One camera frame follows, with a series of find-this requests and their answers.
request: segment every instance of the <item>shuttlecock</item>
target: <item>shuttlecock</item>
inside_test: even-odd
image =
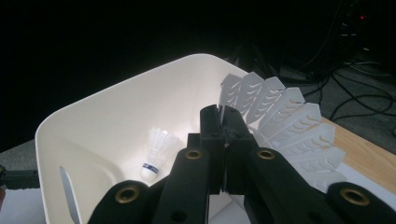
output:
[[[153,181],[164,163],[176,153],[178,138],[161,129],[151,129],[148,133],[148,155],[140,172],[142,179]]]
[[[347,180],[335,171],[345,152],[332,145],[334,127],[321,122],[319,106],[305,103],[298,88],[286,89],[277,77],[228,75],[219,104],[238,109],[259,146],[280,152],[312,187],[326,192]]]

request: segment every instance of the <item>white shuttlecock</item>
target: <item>white shuttlecock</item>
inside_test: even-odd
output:
[[[238,109],[259,146],[280,152],[312,187],[327,192],[347,180],[335,171],[345,152],[332,145],[334,127],[321,122],[319,106],[306,104],[300,89],[286,89],[277,77],[228,75],[219,104]]]
[[[153,181],[163,164],[177,152],[178,138],[161,129],[151,129],[148,133],[148,155],[143,163],[140,176],[146,181]]]

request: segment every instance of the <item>blue band on shuttlecock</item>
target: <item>blue band on shuttlecock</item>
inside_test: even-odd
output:
[[[149,169],[150,171],[154,172],[155,174],[158,174],[158,169],[155,168],[155,167],[152,166],[152,165],[149,165],[149,164],[147,164],[147,163],[144,163],[144,164],[143,164],[143,167]]]

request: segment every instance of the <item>white container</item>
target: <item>white container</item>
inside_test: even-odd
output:
[[[186,146],[188,133],[199,132],[200,110],[219,102],[221,81],[230,73],[246,74],[217,57],[191,55],[46,118],[35,134],[35,144],[47,222],[87,223],[112,186],[126,179],[141,180],[151,128],[175,134]],[[171,165],[158,179],[169,174]],[[216,211],[229,202],[223,201]]]

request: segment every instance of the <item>wooden surface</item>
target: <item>wooden surface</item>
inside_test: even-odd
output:
[[[344,163],[396,194],[396,156],[327,119],[323,121],[335,126],[334,145],[345,151]]]

